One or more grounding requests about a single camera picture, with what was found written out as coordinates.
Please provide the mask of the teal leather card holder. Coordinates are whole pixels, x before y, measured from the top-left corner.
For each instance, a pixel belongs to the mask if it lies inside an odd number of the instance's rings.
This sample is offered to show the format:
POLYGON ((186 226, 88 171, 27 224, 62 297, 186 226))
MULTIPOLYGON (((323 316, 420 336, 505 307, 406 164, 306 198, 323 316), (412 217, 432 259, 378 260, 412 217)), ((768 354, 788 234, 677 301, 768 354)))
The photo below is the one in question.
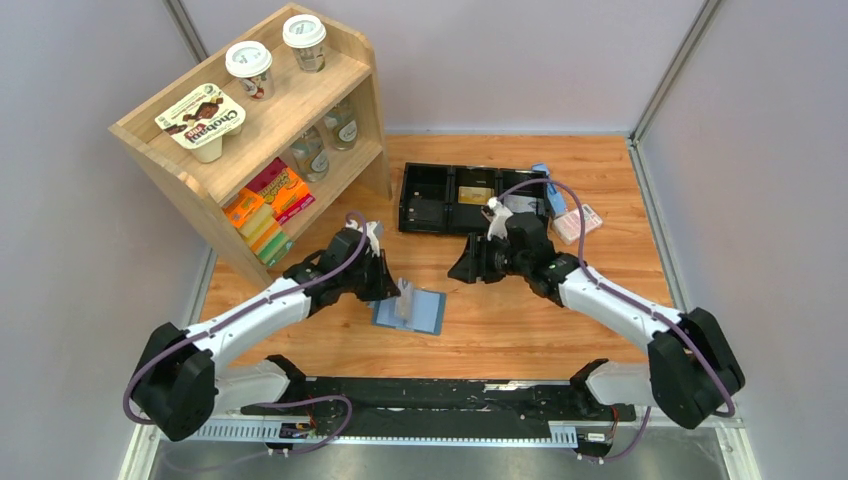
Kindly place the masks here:
POLYGON ((370 302, 371 323, 374 326, 408 332, 441 334, 447 296, 417 288, 406 279, 398 280, 401 295, 377 302, 370 302))

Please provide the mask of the dark credit card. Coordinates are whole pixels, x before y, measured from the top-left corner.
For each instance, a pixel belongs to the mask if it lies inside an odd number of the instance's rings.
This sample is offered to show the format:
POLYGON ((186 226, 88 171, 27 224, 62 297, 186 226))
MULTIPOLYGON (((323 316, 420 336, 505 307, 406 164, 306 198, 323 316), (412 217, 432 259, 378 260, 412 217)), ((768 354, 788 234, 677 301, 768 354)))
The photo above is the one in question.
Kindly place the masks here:
POLYGON ((444 220, 444 205, 441 201, 414 197, 406 207, 406 221, 415 225, 438 228, 444 220))

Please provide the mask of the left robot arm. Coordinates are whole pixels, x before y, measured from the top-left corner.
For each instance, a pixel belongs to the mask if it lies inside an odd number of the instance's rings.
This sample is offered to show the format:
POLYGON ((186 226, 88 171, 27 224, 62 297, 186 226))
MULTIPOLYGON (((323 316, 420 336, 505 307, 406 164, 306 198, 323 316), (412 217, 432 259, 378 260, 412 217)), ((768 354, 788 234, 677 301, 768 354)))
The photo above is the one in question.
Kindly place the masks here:
POLYGON ((132 421, 181 441, 227 411, 270 403, 285 415, 306 399, 295 369, 280 357, 235 367, 233 361, 272 334, 334 305, 344 294, 363 303, 397 297, 380 246, 383 226, 350 220, 318 250, 246 302, 206 322, 156 328, 123 395, 132 421))

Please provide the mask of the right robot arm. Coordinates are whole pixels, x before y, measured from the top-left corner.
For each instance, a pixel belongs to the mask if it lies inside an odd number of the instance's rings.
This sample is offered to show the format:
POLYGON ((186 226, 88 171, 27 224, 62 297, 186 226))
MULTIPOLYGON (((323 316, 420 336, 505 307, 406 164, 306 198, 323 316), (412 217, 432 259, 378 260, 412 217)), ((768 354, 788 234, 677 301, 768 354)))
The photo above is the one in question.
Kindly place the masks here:
POLYGON ((642 405, 659 408, 683 428, 719 415, 745 385, 712 313, 656 305, 609 281, 578 256, 556 250, 533 214, 510 215, 496 235, 469 234, 448 272, 468 284, 510 275, 522 277, 537 296, 598 321, 644 351, 648 362, 636 368, 647 381, 642 405))

